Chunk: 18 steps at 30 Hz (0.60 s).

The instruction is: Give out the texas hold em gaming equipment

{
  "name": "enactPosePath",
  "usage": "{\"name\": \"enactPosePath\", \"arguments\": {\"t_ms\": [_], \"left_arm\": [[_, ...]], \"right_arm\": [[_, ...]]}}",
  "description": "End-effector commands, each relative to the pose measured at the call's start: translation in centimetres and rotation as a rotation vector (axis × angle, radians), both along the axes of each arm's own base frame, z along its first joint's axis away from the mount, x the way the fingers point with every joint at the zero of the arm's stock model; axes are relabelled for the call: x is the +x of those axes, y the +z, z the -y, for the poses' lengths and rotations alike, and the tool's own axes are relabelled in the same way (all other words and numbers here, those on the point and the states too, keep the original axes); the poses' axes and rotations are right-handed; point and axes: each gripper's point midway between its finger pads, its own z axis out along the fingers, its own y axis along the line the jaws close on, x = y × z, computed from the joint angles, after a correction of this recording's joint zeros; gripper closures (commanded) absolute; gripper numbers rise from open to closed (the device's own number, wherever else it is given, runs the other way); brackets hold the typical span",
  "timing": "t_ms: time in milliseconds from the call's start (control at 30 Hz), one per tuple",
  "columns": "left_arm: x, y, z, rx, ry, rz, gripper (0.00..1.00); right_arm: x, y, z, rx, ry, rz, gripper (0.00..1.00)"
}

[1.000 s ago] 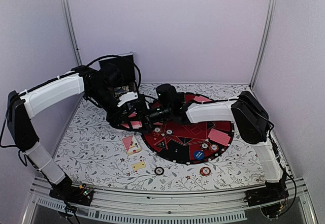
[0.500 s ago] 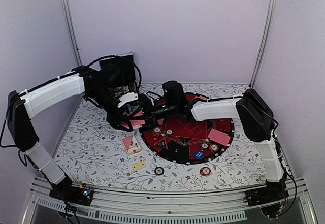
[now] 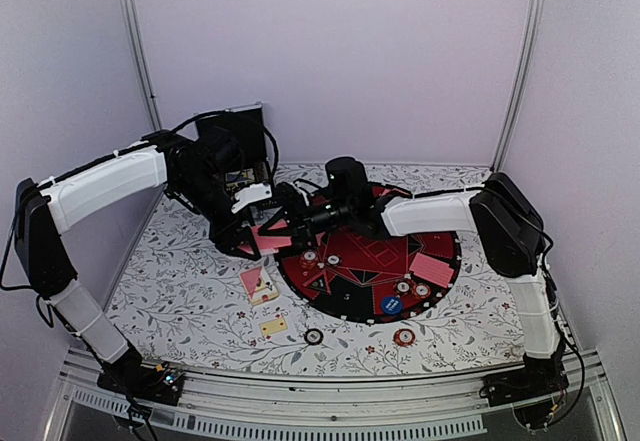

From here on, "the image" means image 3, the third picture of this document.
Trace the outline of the black chips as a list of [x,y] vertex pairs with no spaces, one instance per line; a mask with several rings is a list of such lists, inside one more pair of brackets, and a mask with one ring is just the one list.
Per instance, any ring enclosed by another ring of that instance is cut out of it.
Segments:
[[341,258],[338,255],[329,255],[326,257],[325,264],[330,267],[336,267],[341,264]]
[[399,295],[406,295],[411,292],[411,285],[408,282],[401,281],[395,286],[395,292]]

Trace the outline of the blue small blind button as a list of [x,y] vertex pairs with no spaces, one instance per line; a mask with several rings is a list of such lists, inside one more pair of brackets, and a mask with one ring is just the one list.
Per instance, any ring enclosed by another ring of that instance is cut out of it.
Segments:
[[385,296],[380,301],[380,309],[384,315],[396,316],[404,308],[402,299],[399,296]]

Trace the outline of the two of diamonds card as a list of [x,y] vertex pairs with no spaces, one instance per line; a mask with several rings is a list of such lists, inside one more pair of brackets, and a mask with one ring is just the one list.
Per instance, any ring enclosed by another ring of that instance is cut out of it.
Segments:
[[259,325],[261,335],[265,339],[271,338],[273,335],[287,331],[288,324],[284,317],[276,317],[274,319],[262,322]]

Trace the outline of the red backed card deck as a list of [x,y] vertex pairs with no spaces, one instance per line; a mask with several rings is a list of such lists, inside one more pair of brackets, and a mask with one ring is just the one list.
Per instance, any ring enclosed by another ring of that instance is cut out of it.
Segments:
[[248,256],[266,256],[277,253],[292,244],[290,236],[267,236],[258,233],[258,226],[246,226],[241,231],[238,249]]

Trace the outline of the red cards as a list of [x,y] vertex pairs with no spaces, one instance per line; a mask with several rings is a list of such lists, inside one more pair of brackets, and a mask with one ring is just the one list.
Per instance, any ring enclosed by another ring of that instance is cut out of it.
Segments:
[[447,287],[455,271],[444,261],[418,253],[409,266],[409,272],[438,286]]

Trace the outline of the orange red chip stack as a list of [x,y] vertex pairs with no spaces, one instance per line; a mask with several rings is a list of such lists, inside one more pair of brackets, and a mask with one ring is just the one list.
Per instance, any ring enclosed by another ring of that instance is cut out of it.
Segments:
[[411,346],[415,340],[415,333],[411,329],[401,328],[394,333],[394,342],[399,346]]

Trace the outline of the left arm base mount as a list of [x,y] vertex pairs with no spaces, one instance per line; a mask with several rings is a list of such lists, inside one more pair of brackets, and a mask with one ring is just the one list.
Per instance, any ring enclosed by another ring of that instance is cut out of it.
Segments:
[[166,363],[149,367],[138,361],[107,363],[97,386],[131,398],[177,406],[184,386],[184,372]]

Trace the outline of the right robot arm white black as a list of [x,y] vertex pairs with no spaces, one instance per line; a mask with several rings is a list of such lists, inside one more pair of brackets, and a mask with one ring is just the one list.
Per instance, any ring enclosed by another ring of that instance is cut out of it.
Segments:
[[390,323],[434,305],[460,270],[458,235],[474,233],[490,269],[516,301],[524,351],[533,361],[517,388],[537,397],[556,378],[549,361],[563,342],[545,265],[544,224],[505,174],[458,188],[413,194],[369,181],[344,157],[326,166],[328,183],[309,198],[281,184],[282,205],[261,237],[286,237],[285,280],[315,308],[359,323]]

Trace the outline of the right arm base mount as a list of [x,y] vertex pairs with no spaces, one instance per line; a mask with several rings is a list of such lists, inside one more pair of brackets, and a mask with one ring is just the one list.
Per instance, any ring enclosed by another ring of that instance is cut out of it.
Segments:
[[563,371],[548,375],[527,368],[487,375],[482,382],[479,397],[490,407],[511,405],[518,424],[529,431],[550,426],[569,387]]

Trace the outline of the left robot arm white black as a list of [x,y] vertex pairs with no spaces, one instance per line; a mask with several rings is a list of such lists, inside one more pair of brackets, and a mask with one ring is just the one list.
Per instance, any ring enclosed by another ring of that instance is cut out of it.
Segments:
[[61,236],[105,207],[161,187],[168,197],[209,221],[218,250],[257,260],[261,253],[253,232],[238,215],[250,204],[270,198],[272,188],[255,182],[229,194],[224,176],[241,157],[237,142],[228,135],[190,140],[161,130],[59,177],[40,183],[25,179],[16,189],[11,234],[29,288],[101,361],[111,364],[111,380],[128,395],[148,387],[148,373],[131,359],[135,349],[79,283]]

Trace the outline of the black brown chip stack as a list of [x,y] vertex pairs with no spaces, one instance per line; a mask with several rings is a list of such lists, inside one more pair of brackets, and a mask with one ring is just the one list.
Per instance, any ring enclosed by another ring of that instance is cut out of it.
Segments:
[[323,333],[317,328],[308,329],[304,333],[303,337],[305,342],[311,346],[316,346],[321,344],[324,339]]

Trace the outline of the red chips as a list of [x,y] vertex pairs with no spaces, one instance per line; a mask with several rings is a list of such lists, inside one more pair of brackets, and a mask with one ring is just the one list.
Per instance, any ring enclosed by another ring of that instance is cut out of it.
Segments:
[[429,285],[417,283],[413,286],[413,295],[421,301],[427,300],[432,294],[432,290]]
[[299,258],[300,267],[303,270],[314,269],[319,262],[318,254],[315,250],[304,251]]

